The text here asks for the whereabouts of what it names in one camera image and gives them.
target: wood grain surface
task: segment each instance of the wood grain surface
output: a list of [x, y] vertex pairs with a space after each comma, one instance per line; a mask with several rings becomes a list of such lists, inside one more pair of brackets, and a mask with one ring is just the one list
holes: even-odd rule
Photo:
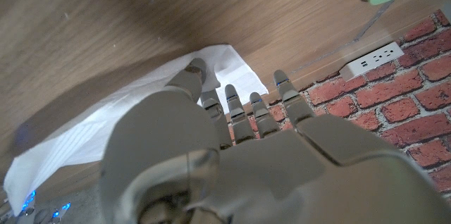
[[[274, 70], [303, 87], [390, 42], [443, 1], [0, 0], [0, 178], [14, 156], [188, 52], [232, 44], [270, 101], [278, 97]], [[80, 189], [98, 169], [62, 168], [38, 192], [50, 199]]]

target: brick wall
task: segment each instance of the brick wall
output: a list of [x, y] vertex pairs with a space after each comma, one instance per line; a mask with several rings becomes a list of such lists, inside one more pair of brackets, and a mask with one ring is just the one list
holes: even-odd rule
[[[315, 113], [351, 120], [422, 166], [451, 203], [451, 27], [441, 13], [398, 40], [405, 55], [345, 82], [338, 73], [301, 89]], [[269, 111], [292, 125], [280, 100]], [[258, 136], [252, 114], [252, 127]]]

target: robotic hand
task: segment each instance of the robotic hand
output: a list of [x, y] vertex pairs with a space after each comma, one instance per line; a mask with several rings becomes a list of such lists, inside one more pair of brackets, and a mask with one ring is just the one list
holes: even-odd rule
[[261, 140], [226, 87], [236, 146], [204, 80], [195, 59], [116, 124], [100, 181], [107, 223], [451, 223], [404, 154], [346, 120], [316, 117], [284, 72], [274, 80], [294, 129], [280, 131], [253, 93]]

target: white napkin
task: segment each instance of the white napkin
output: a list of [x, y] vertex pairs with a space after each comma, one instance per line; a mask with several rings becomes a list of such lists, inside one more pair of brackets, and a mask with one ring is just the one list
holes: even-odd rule
[[15, 157], [4, 181], [14, 214], [20, 213], [27, 196], [60, 167], [101, 160], [117, 121], [135, 104], [159, 91], [194, 58], [204, 59], [207, 66], [202, 91], [218, 87], [224, 113], [228, 113], [224, 92], [227, 84], [235, 86], [243, 104], [249, 102], [252, 92], [268, 94], [254, 71], [230, 45], [209, 46], [167, 62], [89, 107], [41, 144]]

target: outlet socket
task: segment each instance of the outlet socket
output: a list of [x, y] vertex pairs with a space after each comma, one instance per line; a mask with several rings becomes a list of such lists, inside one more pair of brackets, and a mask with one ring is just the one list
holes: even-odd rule
[[348, 81], [402, 55], [404, 52], [400, 46], [393, 42], [347, 63], [340, 70], [340, 75], [345, 81]]

